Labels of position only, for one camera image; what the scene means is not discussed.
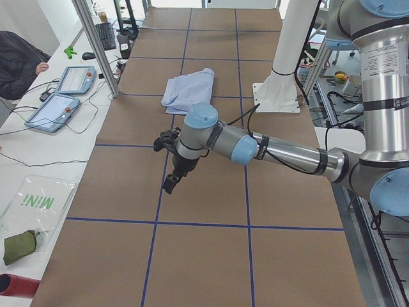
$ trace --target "computer mouse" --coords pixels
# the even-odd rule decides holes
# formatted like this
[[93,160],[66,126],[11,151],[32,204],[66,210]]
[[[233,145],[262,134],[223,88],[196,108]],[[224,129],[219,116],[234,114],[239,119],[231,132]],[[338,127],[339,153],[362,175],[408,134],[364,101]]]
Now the computer mouse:
[[95,54],[92,52],[84,52],[82,54],[82,59],[86,61],[87,59],[95,59]]

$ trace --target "black jacket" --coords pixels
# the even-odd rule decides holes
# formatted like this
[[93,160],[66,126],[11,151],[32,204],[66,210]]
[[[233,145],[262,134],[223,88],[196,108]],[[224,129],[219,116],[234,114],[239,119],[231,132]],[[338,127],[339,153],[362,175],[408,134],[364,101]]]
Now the black jacket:
[[0,31],[0,97],[20,99],[36,79],[36,67],[50,56],[19,35]]

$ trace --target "black cable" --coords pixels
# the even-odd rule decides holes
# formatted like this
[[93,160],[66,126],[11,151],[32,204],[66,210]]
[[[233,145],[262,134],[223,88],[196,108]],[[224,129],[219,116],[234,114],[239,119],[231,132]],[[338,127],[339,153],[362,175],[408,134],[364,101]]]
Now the black cable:
[[409,306],[409,300],[408,300],[408,298],[406,296],[405,289],[404,289],[404,287],[402,285],[402,279],[400,278],[399,273],[397,272],[397,269],[396,269],[396,266],[395,266],[395,263],[394,263],[394,259],[393,259],[392,255],[391,255],[390,251],[389,251],[389,248],[388,248],[388,245],[387,245],[387,242],[386,242],[386,238],[383,235],[383,232],[382,232],[382,230],[380,228],[380,225],[377,225],[377,220],[375,219],[376,214],[375,214],[375,212],[373,210],[372,204],[371,203],[368,203],[368,204],[369,204],[369,209],[370,209],[370,211],[372,213],[372,217],[374,218],[373,221],[374,221],[374,223],[376,225],[376,231],[378,232],[378,235],[379,235],[379,237],[380,237],[380,239],[382,241],[382,245],[385,248],[385,252],[387,254],[387,257],[388,257],[388,260],[389,260],[389,263],[390,263],[390,268],[392,269],[392,272],[395,275],[395,279],[396,279],[397,284],[399,286],[399,290],[402,293],[403,299],[405,300],[405,304],[407,306]]
[[29,88],[27,91],[25,91],[23,93],[23,95],[21,95],[21,97],[23,97],[25,94],[29,93],[30,91],[35,90],[36,88],[39,88],[39,87],[44,86],[46,84],[48,84],[48,86],[50,86],[51,83],[57,83],[57,82],[59,82],[59,78],[55,78],[54,80],[51,80],[49,82],[44,82],[44,83],[41,83],[39,85],[36,85],[34,88]]
[[342,98],[346,102],[351,102],[352,104],[360,104],[362,102],[362,101],[350,100],[350,99],[347,98],[347,96],[344,96],[344,95],[338,93],[337,91],[329,91],[327,96],[328,95],[335,95],[335,96],[337,96],[339,98]]
[[310,110],[309,110],[310,112],[324,112],[325,111],[325,107],[323,107],[323,106],[318,106],[318,107],[312,107],[312,108],[310,108]]
[[68,164],[68,163],[87,163],[88,160],[86,161],[81,161],[81,160],[71,160],[71,161],[55,161],[55,162],[51,162],[51,163],[45,163],[45,164],[27,164],[25,162],[22,162],[20,160],[14,159],[12,157],[9,157],[7,155],[5,155],[4,153],[0,152],[0,155],[2,155],[3,157],[6,157],[7,159],[13,160],[17,163],[21,163],[25,166],[27,166],[28,168],[33,168],[33,167],[38,167],[38,166],[48,166],[48,165],[53,165],[53,164]]
[[290,72],[289,74],[282,74],[282,73],[280,73],[280,72],[276,72],[275,70],[274,70],[274,67],[272,66],[272,70],[273,70],[273,72],[275,72],[277,75],[282,75],[282,76],[287,76],[287,75],[292,75],[292,74],[294,74],[294,72]]
[[345,121],[343,121],[341,123],[336,123],[336,124],[333,124],[331,126],[328,126],[326,131],[325,131],[325,150],[328,151],[328,131],[331,128],[334,128],[334,127],[337,127],[337,126],[340,127],[341,125],[344,125],[345,123],[352,122],[353,120],[356,120],[358,117],[361,117],[362,115],[363,115],[363,113],[359,113],[358,115],[354,116],[353,118],[350,118],[349,120],[345,120]]
[[380,230],[382,224],[382,214],[384,211],[379,211],[379,213],[372,218],[371,221],[371,229],[372,230]]
[[210,149],[207,149],[207,152],[205,153],[205,155],[201,155],[201,158],[206,158],[210,153]]
[[[249,115],[249,118],[247,119],[247,133],[248,133],[249,136],[252,137],[253,139],[256,139],[256,138],[253,136],[253,133],[252,133],[251,130],[250,130],[250,120],[251,120],[251,116],[253,116],[254,112],[256,112],[256,109],[259,107],[259,105],[260,105],[260,104],[254,106],[254,107],[252,108],[251,113],[250,113],[250,115]],[[297,171],[297,172],[303,173],[303,174],[307,174],[307,175],[313,175],[313,173],[311,173],[310,171],[307,171],[307,170],[305,170],[305,169],[300,168],[300,166],[294,167],[294,166],[290,165],[290,163],[288,163],[288,162],[286,162],[286,161],[284,161],[284,160],[278,158],[276,155],[272,154],[272,153],[269,152],[268,150],[266,151],[266,153],[267,153],[271,158],[273,158],[273,159],[275,159],[276,161],[280,162],[282,165],[287,166],[288,168],[291,168],[291,169],[294,170],[294,171]]]
[[6,102],[4,102],[2,99],[0,99],[1,103],[4,104],[4,106],[6,107],[7,110],[9,111],[13,111],[13,109],[10,109],[7,105]]
[[119,57],[117,57],[116,59],[114,59],[113,61],[111,61],[111,62],[109,62],[108,64],[112,64],[112,63],[114,63],[114,62],[116,62],[116,61],[119,61],[121,58],[119,58]]
[[230,126],[232,124],[234,124],[235,122],[238,122],[239,120],[243,119],[244,116],[246,116],[247,114],[249,114],[250,112],[252,112],[253,110],[256,110],[259,107],[260,104],[256,104],[254,107],[252,107],[251,109],[249,109],[248,111],[246,111],[243,115],[239,116],[238,118],[236,118],[235,120],[232,120],[231,122],[229,122],[227,125]]
[[34,110],[38,109],[37,107],[21,106],[21,107],[15,107],[14,109],[12,109],[11,113],[15,113],[15,110],[17,110],[17,109],[25,109],[25,108],[34,109]]
[[333,103],[333,101],[332,101],[332,99],[331,99],[330,92],[327,94],[327,98],[328,98],[328,100],[329,100],[329,102],[330,102],[330,106],[331,106],[332,112],[333,112],[333,114],[335,115],[335,119],[336,119],[336,121],[338,122],[337,111],[335,110],[335,106],[334,106],[334,103]]
[[315,121],[315,120],[326,120],[326,119],[327,119],[327,117],[319,117],[319,118],[314,118],[313,121]]
[[[82,131],[73,130],[67,123],[65,123],[65,122],[59,122],[59,121],[58,121],[58,120],[60,119],[60,116],[59,116],[58,118],[55,118],[55,119],[53,119],[53,120],[51,120],[51,119],[49,119],[49,118],[42,118],[42,119],[40,119],[40,120],[31,122],[31,123],[36,123],[36,122],[39,122],[39,121],[42,121],[42,120],[47,120],[47,122],[46,122],[46,123],[41,123],[41,124],[39,124],[39,125],[35,125],[35,126],[33,126],[33,127],[28,127],[28,128],[25,128],[25,129],[20,129],[20,130],[5,132],[5,133],[0,134],[0,136],[5,136],[5,135],[8,135],[8,134],[13,134],[13,133],[17,133],[17,132],[22,132],[22,131],[34,129],[34,128],[40,127],[40,126],[42,126],[42,125],[46,125],[46,124],[48,124],[48,123],[60,123],[60,124],[62,124],[62,125],[64,125],[64,126],[66,126],[67,128],[69,128],[72,132],[74,132],[74,133],[76,133],[76,134],[82,134],[82,133],[84,133],[84,132],[88,129],[88,127],[93,123],[93,121],[94,121],[96,115],[97,115],[98,112],[99,112],[99,108],[91,102],[91,98],[102,88],[102,85],[104,85],[105,83],[106,83],[105,81],[100,82],[100,83],[98,84],[98,86],[96,87],[96,90],[91,94],[91,96],[89,96],[84,102],[81,102],[78,106],[75,106],[75,107],[73,107],[73,108],[71,109],[71,111],[77,109],[78,107],[80,107],[81,105],[83,105],[83,103],[85,103],[86,101],[88,101],[93,107],[96,108],[96,112],[95,112],[94,116],[92,117],[92,119],[91,119],[91,121],[88,123],[88,125],[84,128],[84,130],[82,130]],[[23,116],[21,116],[18,112],[15,112],[15,114],[19,115],[25,122],[27,121],[27,120],[26,120]]]
[[315,12],[314,12],[313,19],[311,20],[311,23],[310,23],[310,25],[309,25],[309,29],[308,29],[307,35],[306,35],[305,40],[304,40],[304,44],[303,44],[303,47],[302,47],[300,56],[298,57],[297,65],[296,65],[296,67],[295,67],[295,69],[294,69],[295,82],[296,82],[296,84],[298,85],[298,87],[300,88],[301,93],[302,93],[302,95],[304,96],[305,103],[307,104],[307,106],[309,106],[309,99],[308,99],[308,97],[307,97],[307,94],[306,94],[305,91],[304,91],[304,86],[302,85],[301,81],[298,79],[297,71],[298,71],[298,68],[300,67],[301,59],[302,59],[302,56],[303,56],[303,54],[304,54],[305,48],[307,47],[308,40],[309,40],[309,35],[310,35],[311,31],[313,30],[315,20],[316,20],[316,18],[317,18],[318,12],[320,11],[320,5],[321,5],[321,1],[318,1],[317,7],[315,7]]
[[397,216],[397,218],[398,218],[398,219],[401,219],[402,221],[405,221],[405,222],[409,223],[409,220],[404,219],[403,217]]

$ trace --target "keyboard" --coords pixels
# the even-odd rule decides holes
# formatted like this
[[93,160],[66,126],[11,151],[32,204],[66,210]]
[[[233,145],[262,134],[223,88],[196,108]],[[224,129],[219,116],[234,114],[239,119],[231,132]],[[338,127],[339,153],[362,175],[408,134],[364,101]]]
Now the keyboard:
[[104,50],[115,49],[116,42],[112,24],[110,22],[104,22],[103,24],[96,24],[95,28],[98,36],[101,39],[102,47],[104,47]]

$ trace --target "folded shirt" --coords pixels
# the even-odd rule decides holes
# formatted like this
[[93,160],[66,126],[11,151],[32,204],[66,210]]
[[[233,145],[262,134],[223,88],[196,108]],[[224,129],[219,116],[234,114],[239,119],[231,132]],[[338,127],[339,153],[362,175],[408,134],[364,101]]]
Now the folded shirt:
[[200,72],[169,79],[161,101],[167,114],[186,115],[198,102],[210,103],[215,72],[205,68]]

